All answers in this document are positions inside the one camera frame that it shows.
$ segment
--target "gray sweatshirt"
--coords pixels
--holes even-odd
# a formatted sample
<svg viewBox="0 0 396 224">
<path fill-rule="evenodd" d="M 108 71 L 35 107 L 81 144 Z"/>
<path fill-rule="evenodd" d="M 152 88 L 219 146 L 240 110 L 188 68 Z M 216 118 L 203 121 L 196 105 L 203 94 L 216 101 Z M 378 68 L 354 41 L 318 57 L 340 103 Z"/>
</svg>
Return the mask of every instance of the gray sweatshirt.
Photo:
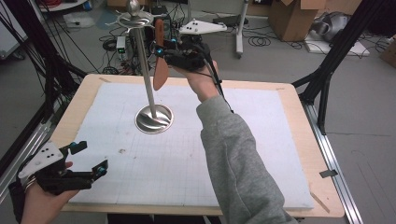
<svg viewBox="0 0 396 224">
<path fill-rule="evenodd" d="M 207 168 L 228 224 L 297 223 L 283 209 L 285 199 L 265 169 L 245 121 L 221 96 L 197 107 Z"/>
</svg>

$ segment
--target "table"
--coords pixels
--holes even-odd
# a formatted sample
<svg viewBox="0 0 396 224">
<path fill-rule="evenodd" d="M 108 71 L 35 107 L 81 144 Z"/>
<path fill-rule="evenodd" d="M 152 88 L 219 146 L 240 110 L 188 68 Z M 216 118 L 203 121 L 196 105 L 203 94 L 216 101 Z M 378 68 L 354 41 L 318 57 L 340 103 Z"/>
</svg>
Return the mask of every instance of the table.
<svg viewBox="0 0 396 224">
<path fill-rule="evenodd" d="M 88 75 L 84 78 L 75 97 L 65 111 L 55 129 L 51 140 L 57 146 L 66 146 L 73 142 L 81 122 L 84 120 L 95 95 L 104 82 L 137 83 L 144 85 L 142 77 L 122 77 L 109 75 Z M 185 78 L 169 78 L 166 85 L 188 85 Z M 297 147 L 304 174 L 308 180 L 315 208 L 311 210 L 288 210 L 294 217 L 342 217 L 344 208 L 332 180 L 322 178 L 319 173 L 327 166 L 318 148 L 308 119 L 293 86 L 284 83 L 246 82 L 224 80 L 223 88 L 256 89 L 278 91 L 292 136 Z M 158 206 L 129 204 L 69 203 L 64 211 L 111 212 L 168 215 L 221 215 L 218 207 L 198 206 Z"/>
</svg>

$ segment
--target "white mat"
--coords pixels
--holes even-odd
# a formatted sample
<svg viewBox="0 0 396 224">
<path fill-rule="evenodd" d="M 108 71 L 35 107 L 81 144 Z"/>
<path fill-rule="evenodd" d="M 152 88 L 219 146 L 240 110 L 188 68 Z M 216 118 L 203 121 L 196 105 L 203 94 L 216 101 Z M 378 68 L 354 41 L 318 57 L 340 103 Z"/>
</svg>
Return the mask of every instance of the white mat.
<svg viewBox="0 0 396 224">
<path fill-rule="evenodd" d="M 313 202 L 276 91 L 224 90 L 235 113 L 250 126 L 263 161 L 286 198 L 286 208 L 311 208 Z M 218 205 L 209 179 L 189 87 L 164 86 L 156 104 L 169 106 L 175 121 L 160 134 L 144 134 L 134 125 L 148 105 L 143 85 L 104 83 L 76 137 L 88 148 L 69 160 L 74 171 L 87 171 L 108 159 L 107 175 L 72 202 L 157 205 Z"/>
<path fill-rule="evenodd" d="M 314 31 L 311 31 L 305 39 L 305 46 L 310 53 L 329 53 L 330 46 L 329 42 L 323 40 L 320 35 L 317 35 Z M 350 49 L 347 55 L 358 55 L 358 56 L 369 56 L 370 52 L 366 49 L 361 42 L 357 41 L 355 46 Z"/>
</svg>

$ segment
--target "floor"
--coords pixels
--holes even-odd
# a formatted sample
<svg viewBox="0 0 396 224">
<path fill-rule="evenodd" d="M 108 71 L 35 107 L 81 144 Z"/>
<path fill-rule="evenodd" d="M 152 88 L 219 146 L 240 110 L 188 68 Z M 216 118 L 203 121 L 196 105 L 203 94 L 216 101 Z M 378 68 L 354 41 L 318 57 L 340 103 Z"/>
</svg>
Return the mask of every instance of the floor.
<svg viewBox="0 0 396 224">
<path fill-rule="evenodd" d="M 70 35 L 96 66 L 107 62 L 99 37 L 108 35 L 114 15 L 104 7 L 89 12 L 95 25 L 74 29 Z M 193 14 L 199 18 L 203 13 Z M 202 20 L 213 16 L 205 15 Z M 265 18 L 249 18 L 248 28 L 267 26 Z M 258 30 L 269 32 L 270 28 Z M 271 40 L 271 45 L 253 47 L 244 38 L 244 54 L 238 59 L 234 35 L 204 35 L 218 62 L 222 79 L 291 83 L 314 72 L 325 55 L 292 48 Z M 361 43 L 370 48 L 373 39 Z M 72 64 L 94 70 L 69 40 L 64 42 Z M 369 57 L 347 56 L 332 78 L 326 130 L 365 223 L 395 223 L 396 220 L 396 70 L 379 59 L 375 48 Z M 111 64 L 119 65 L 117 60 Z M 29 60 L 0 61 L 0 156 L 11 146 L 24 125 L 44 101 L 42 90 Z M 0 204 L 4 223 L 16 223 L 9 197 Z M 62 213 L 53 223 L 105 223 L 105 214 Z M 307 218 L 303 223 L 347 223 L 345 218 Z"/>
</svg>

